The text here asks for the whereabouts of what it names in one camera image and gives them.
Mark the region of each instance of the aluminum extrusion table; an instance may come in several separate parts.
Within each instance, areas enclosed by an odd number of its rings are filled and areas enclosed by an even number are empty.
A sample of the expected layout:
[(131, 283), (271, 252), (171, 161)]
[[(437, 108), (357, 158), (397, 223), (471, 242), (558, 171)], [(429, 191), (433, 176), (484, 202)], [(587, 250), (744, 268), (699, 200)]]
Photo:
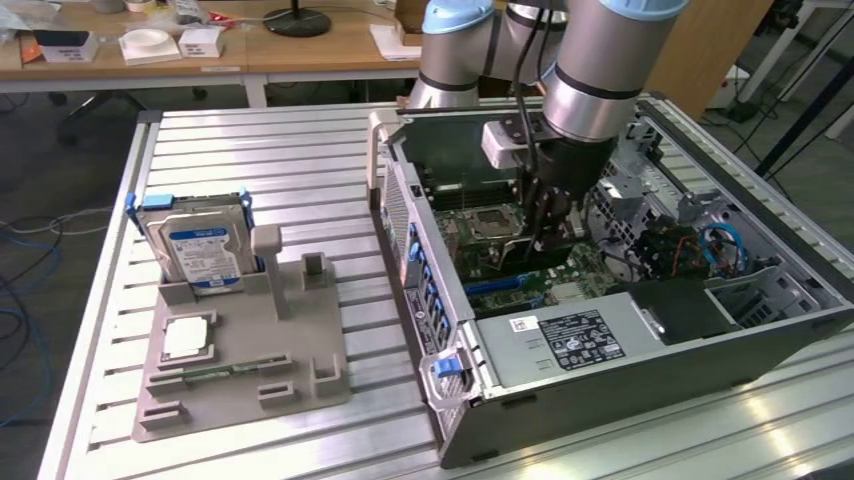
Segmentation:
[[(854, 258), (838, 243), (808, 233), (810, 220), (675, 107), (655, 103), (854, 277)], [(441, 470), (368, 217), (367, 116), (379, 108), (393, 105), (143, 116), (40, 479), (795, 478), (854, 457), (854, 335), (846, 330), (750, 385)], [(711, 188), (679, 150), (667, 142), (662, 149), (686, 186)], [(137, 444), (129, 434), (159, 267), (123, 215), (124, 196), (240, 186), (253, 193), (256, 222), (281, 227), (280, 260), (320, 250), (335, 261), (355, 395), (336, 407)]]

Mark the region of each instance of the sticker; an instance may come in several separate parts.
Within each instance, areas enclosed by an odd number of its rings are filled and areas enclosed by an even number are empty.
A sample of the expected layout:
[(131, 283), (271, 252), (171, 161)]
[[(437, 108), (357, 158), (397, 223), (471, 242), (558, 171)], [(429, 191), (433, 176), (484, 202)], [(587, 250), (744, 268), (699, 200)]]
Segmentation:
[(626, 356), (598, 310), (543, 320), (539, 322), (539, 328), (558, 365), (564, 370), (587, 367)]
[(512, 328), (512, 331), (516, 333), (527, 330), (535, 330), (539, 328), (538, 319), (534, 315), (530, 317), (511, 318), (509, 328)]
[(235, 254), (225, 249), (228, 230), (207, 228), (169, 233), (187, 281), (196, 287), (221, 287), (240, 280)]
[(201, 67), (203, 72), (239, 72), (240, 67)]

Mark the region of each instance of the gray floor carpet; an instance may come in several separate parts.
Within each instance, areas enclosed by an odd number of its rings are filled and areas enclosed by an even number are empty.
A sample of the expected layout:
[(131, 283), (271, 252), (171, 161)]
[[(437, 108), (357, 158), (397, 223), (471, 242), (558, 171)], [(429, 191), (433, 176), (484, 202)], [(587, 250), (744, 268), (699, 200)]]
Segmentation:
[[(744, 66), (755, 68), (771, 41), (770, 38), (754, 40), (742, 57)], [(786, 65), (802, 53), (803, 47), (794, 45), (771, 73), (771, 82), (783, 73)], [(823, 60), (792, 101), (776, 107), (778, 118), (767, 120), (750, 142), (758, 155), (764, 155), (771, 149), (784, 129), (838, 69), (838, 64)], [(400, 87), (400, 82), (372, 84), (371, 100), (391, 100), (399, 93)], [(854, 86), (846, 88), (800, 142), (823, 128), (847, 107), (854, 98), (852, 89)], [(192, 99), (188, 88), (133, 93), (152, 109), (245, 107), (245, 97), (240, 87), (208, 88), (208, 98), (204, 101)], [(349, 99), (349, 84), (284, 85), (271, 87), (269, 95), (273, 105), (344, 103)], [(21, 102), (25, 98), (22, 95), (10, 97), (14, 102)], [(73, 93), (68, 94), (68, 97), (69, 105), (54, 107), (44, 94), (32, 94), (26, 98), (25, 105), (13, 113), (0, 114), (4, 172), (0, 176), (0, 219), (2, 220), (9, 221), (28, 215), (56, 216), (84, 208), (111, 205), (115, 201), (133, 133), (135, 113), (121, 103), (107, 105), (77, 125), (78, 145), (74, 148), (66, 148), (56, 144), (53, 128), (69, 112), (72, 105), (78, 104), (86, 95)], [(772, 98), (771, 92), (766, 95), (766, 100)], [(6, 107), (2, 102), (0, 97), (0, 111)], [(715, 123), (723, 121), (722, 117), (714, 113), (707, 117)], [(756, 120), (742, 125), (734, 124), (732, 128), (744, 135), (755, 122)], [(734, 148), (739, 145), (740, 140), (728, 128), (708, 127), (708, 130), (728, 147)], [(747, 149), (742, 149), (739, 156), (746, 162), (755, 163)], [(848, 213), (854, 201), (846, 195), (854, 181), (852, 161), (851, 153), (844, 146), (822, 137), (779, 175), (779, 180), (795, 203), (848, 247), (854, 246), (854, 222)], [(68, 228), (88, 228), (103, 222), (104, 218), (104, 216), (81, 218), (69, 224)], [(32, 236), (30, 240), (50, 242), (52, 236), (40, 234)], [(0, 477), (6, 480), (30, 479), (37, 472), (49, 430), (48, 424), (56, 408), (101, 241), (103, 232), (64, 238), (61, 263), (56, 273), (40, 288), (24, 296), (49, 344), (56, 381), (46, 402), (25, 416), (30, 424), (0, 428)], [(40, 252), (34, 249), (25, 249), (0, 239), (0, 274), (13, 275), (25, 268), (37, 255)], [(9, 307), (12, 307), (9, 299), (0, 298), (0, 308)], [(6, 320), (0, 317), (0, 335), (10, 324)], [(0, 362), (13, 347), (9, 342), (0, 342)], [(26, 404), (38, 391), (42, 378), (41, 364), (41, 357), (30, 345), (21, 358), (0, 371), (0, 421), (5, 415)]]

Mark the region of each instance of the power supply label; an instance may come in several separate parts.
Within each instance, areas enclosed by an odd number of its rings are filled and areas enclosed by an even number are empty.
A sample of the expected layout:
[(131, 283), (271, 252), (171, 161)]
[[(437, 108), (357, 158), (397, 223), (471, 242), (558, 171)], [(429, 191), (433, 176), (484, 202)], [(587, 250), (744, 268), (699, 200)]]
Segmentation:
[(624, 357), (623, 348), (599, 315), (599, 310), (574, 313), (539, 322), (558, 364), (564, 370)]

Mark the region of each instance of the desk leg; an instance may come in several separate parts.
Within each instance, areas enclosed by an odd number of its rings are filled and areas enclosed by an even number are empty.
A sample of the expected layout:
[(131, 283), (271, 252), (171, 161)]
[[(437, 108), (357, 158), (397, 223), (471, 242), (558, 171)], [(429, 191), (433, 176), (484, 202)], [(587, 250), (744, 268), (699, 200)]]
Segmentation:
[(830, 128), (827, 128), (827, 131), (824, 132), (824, 136), (827, 138), (836, 140), (839, 138), (839, 135), (842, 134), (842, 130), (844, 130), (848, 127), (852, 121), (854, 121), (854, 105), (851, 105), (851, 107), (844, 111), (844, 113), (836, 119), (836, 121), (832, 122), (832, 125), (830, 125)]
[(824, 53), (827, 53), (827, 50), (830, 50), (830, 47), (832, 46), (832, 40), (835, 40), (835, 37), (839, 34), (839, 30), (844, 28), (852, 16), (854, 9), (848, 10), (844, 15), (839, 17), (836, 23), (832, 24), (832, 27), (830, 27), (830, 30), (827, 30), (827, 33), (824, 33), (824, 35), (822, 36), (822, 39), (818, 41), (818, 45), (815, 45), (815, 48), (810, 52), (810, 55), (803, 59), (803, 62), (800, 62), (800, 68), (798, 68), (798, 71), (791, 76), (788, 83), (780, 90), (780, 92), (786, 93), (786, 95), (778, 97), (780, 101), (787, 102), (791, 98), (791, 95), (795, 93), (795, 90), (803, 83), (806, 76), (815, 68), (815, 65), (818, 65), (818, 59), (824, 55)]
[(795, 26), (795, 28), (787, 28), (786, 30), (783, 30), (783, 33), (779, 36), (779, 39), (776, 40), (776, 43), (774, 43), (774, 46), (771, 47), (771, 51), (764, 56), (764, 59), (759, 64), (759, 68), (756, 68), (756, 71), (754, 72), (752, 76), (750, 77), (750, 80), (747, 81), (747, 85), (744, 85), (744, 88), (742, 89), (742, 92), (738, 95), (739, 102), (747, 103), (750, 101), (750, 97), (752, 96), (755, 91), (759, 89), (759, 86), (762, 85), (762, 81), (764, 80), (764, 77), (767, 77), (768, 73), (771, 72), (771, 68), (774, 67), (774, 64), (779, 60), (779, 57), (783, 55), (783, 52), (786, 51), (788, 44), (794, 40), (795, 35), (800, 31), (800, 27), (806, 23), (814, 11), (815, 11), (815, 5), (812, 4), (812, 2), (810, 2), (810, 0), (807, 0), (803, 3), (800, 10), (798, 10), (798, 25)]
[(265, 85), (267, 75), (245, 75), (243, 77), (243, 86), (245, 87), (245, 98), (249, 102), (249, 108), (267, 108)]

